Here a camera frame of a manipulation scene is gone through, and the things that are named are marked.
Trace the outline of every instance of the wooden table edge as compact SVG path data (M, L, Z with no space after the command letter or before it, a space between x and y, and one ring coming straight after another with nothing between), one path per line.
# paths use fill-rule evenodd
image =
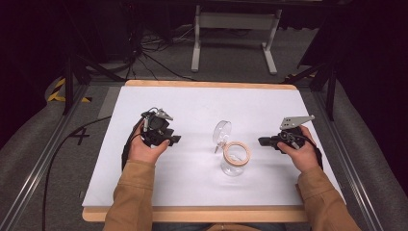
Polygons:
M85 207L83 219L103 222L109 207ZM156 222L306 222L303 206L153 207Z
M188 82L188 81L157 81L157 80L129 80L126 87L179 87L179 88L232 88L232 89L269 89L269 90L297 90L294 85L281 84L252 84L252 83L224 83L224 82Z

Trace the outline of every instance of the clear glass bottle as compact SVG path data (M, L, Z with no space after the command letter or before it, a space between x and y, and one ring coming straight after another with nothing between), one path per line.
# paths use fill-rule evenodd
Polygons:
M249 148L239 141L228 142L232 125L229 121L221 121L213 134L213 141L217 144L217 150L221 147L223 158L221 161L222 171L229 176L239 176L244 172L244 166L249 162Z

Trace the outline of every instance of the person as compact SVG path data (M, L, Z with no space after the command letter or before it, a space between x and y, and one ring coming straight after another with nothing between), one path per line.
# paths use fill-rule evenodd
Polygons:
M140 133L142 123L136 130ZM309 130L300 126L304 136L312 142ZM160 155L167 149L169 141L150 148L140 136L131 144L129 158L114 192L114 204L105 219L105 231L147 231L159 230L208 230L211 223L172 223L152 225L152 205L155 164ZM304 202L307 219L313 231L320 230L360 230L345 207L340 194L333 187L326 174L319 167L314 147L305 142L298 150L279 142L278 147L288 153L294 166L300 170L297 186ZM271 225L268 230L285 230L281 224ZM257 224L246 224L254 230L267 230Z

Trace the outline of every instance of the sleeve cuff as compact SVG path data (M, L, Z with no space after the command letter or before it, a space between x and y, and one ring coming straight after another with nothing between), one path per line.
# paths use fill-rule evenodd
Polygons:
M153 190L155 166L143 161L127 161L120 176L120 185Z
M313 167L302 172L297 182L303 200L334 190L332 183L320 167Z

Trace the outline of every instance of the tan sleeve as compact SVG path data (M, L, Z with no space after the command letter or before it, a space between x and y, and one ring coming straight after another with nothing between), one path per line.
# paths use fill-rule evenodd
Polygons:
M128 161L105 218L105 231L151 230L154 165Z
M320 167L302 172L298 179L298 186L313 231L360 230L348 213L339 192Z

